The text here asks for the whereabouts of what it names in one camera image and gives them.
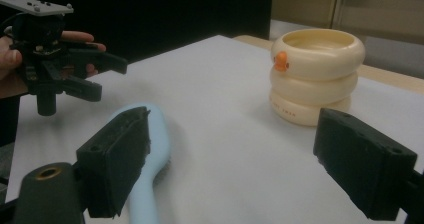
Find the white table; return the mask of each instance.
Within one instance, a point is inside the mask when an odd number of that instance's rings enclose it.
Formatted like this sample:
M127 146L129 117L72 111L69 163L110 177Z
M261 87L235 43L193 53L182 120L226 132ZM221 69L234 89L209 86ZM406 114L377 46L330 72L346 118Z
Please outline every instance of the white table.
M216 36L131 64L125 76L92 77L103 86L101 102L59 95L58 112L42 117L35 98L23 97L7 200L33 169L74 163L116 110L150 102L162 109L172 144L155 189L162 223L374 223L312 154L315 128L272 111L271 66L268 51ZM417 152L422 172L424 96L360 78L350 113ZM127 214L87 222L128 223Z

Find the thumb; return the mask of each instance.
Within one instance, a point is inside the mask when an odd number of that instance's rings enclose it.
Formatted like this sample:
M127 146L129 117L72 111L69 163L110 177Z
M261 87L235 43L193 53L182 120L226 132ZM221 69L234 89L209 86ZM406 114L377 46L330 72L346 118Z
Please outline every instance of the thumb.
M14 69L22 62L22 55L18 50L8 50L0 53L0 70Z

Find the silver metal plate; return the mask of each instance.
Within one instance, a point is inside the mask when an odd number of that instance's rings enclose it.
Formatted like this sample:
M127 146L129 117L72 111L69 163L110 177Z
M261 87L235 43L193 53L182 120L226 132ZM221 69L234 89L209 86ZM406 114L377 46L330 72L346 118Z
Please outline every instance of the silver metal plate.
M74 12L74 9L70 4L67 6L61 6L38 0L0 0L0 4L34 16L50 16Z

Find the cream-colored cup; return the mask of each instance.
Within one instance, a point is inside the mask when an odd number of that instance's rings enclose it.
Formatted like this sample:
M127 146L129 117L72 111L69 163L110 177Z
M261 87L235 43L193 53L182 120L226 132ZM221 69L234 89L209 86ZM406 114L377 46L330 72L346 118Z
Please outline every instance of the cream-colored cup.
M284 119L316 126L320 109L348 111L365 47L355 36L331 29L287 33L271 49L271 105Z

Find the human hand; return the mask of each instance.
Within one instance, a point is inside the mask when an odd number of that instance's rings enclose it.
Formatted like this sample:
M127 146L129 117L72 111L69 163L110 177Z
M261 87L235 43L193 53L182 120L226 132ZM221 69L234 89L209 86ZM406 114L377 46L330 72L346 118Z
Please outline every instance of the human hand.
M64 31L62 40L93 43L93 35L78 31ZM12 40L3 36L0 38L0 99L20 95L28 91L25 83L16 73L15 69L22 63L22 54L18 50L10 50ZM93 43L100 51L106 51L106 46L101 43ZM93 64L87 63L87 76L98 73ZM64 77L72 74L72 67L63 72Z

